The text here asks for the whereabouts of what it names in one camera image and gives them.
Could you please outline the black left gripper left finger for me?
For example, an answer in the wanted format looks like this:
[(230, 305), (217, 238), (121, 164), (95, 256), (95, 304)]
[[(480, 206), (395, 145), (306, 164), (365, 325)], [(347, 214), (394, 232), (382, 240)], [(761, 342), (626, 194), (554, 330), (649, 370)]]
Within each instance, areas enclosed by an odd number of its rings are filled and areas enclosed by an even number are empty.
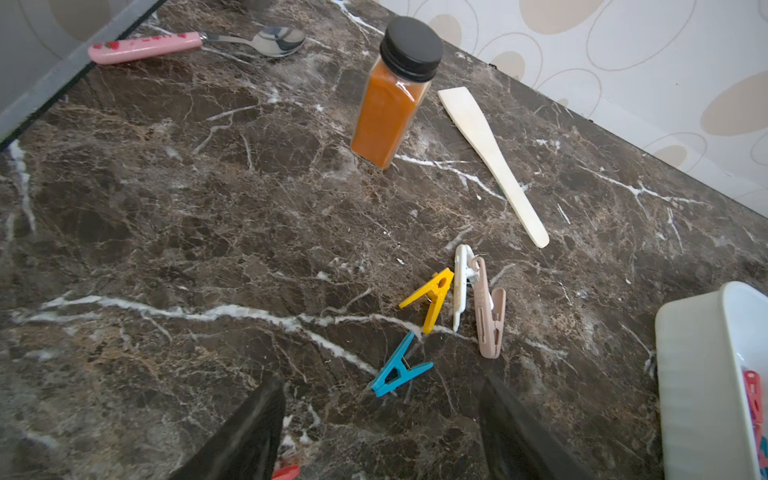
[(269, 479), (282, 439), (284, 383), (269, 377), (172, 479)]

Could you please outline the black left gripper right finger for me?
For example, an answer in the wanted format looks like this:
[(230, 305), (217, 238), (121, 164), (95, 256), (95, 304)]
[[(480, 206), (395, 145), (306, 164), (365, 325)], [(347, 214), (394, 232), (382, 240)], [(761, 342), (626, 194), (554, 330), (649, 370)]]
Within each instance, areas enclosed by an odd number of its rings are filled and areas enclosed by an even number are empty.
[(494, 375), (479, 394), (479, 422), (490, 479), (594, 477)]

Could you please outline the yellow clothespin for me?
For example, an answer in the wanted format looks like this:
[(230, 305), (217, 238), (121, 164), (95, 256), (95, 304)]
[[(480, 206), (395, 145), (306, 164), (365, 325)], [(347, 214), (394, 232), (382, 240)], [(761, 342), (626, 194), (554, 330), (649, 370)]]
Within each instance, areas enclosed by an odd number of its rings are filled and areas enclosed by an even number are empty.
[(424, 334), (430, 334), (433, 331), (447, 294), (451, 289), (453, 278), (454, 272), (450, 268), (445, 268), (439, 273), (434, 274), (430, 281), (419, 287), (399, 304), (399, 307), (403, 309), (422, 297), (426, 297), (429, 300), (430, 306), (422, 326)]

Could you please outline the white plastic storage box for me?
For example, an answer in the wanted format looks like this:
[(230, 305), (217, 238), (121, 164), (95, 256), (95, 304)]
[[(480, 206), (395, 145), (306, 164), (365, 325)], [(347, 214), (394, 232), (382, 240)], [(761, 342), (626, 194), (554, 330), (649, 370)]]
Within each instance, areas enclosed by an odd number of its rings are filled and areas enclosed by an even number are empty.
[[(663, 305), (655, 319), (664, 474), (767, 476), (767, 297), (742, 282)], [(742, 372), (761, 377), (756, 447)]]

